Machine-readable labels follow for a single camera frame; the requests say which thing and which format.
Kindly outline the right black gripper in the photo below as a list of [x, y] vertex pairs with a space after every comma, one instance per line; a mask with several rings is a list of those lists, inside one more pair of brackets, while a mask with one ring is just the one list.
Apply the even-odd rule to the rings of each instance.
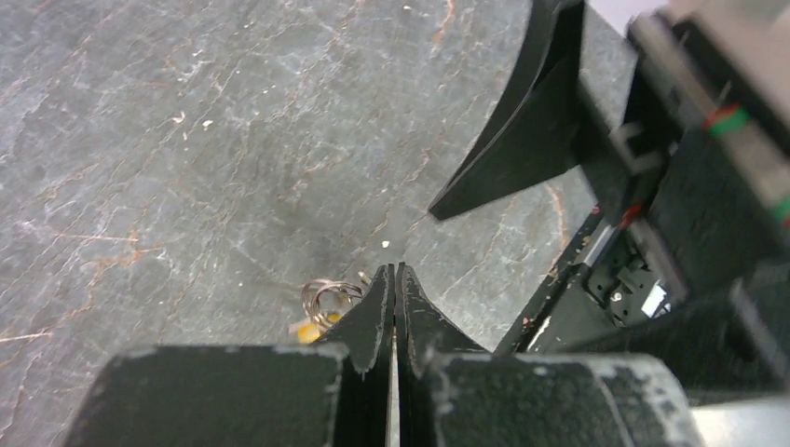
[[580, 352], [662, 360], [697, 393], [789, 390], [789, 5], [673, 1], [633, 20], [621, 123], [581, 158], [607, 219], [665, 289], [651, 317], [611, 311]]

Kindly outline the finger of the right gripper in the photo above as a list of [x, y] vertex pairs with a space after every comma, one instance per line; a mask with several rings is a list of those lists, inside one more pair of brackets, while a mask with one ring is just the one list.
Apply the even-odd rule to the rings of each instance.
[[429, 205], [457, 217], [565, 173], [574, 165], [582, 1], [535, 1], [509, 82], [494, 112]]

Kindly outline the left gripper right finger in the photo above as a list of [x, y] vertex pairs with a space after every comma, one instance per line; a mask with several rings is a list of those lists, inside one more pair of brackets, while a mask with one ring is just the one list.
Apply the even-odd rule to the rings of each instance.
[[394, 279], [403, 446], [700, 446], [688, 399], [647, 355], [496, 356]]

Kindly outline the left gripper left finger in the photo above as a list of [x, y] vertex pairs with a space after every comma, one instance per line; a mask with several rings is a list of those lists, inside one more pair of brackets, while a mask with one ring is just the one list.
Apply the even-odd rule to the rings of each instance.
[[385, 446], [395, 268], [308, 345], [150, 345], [101, 370], [68, 446]]

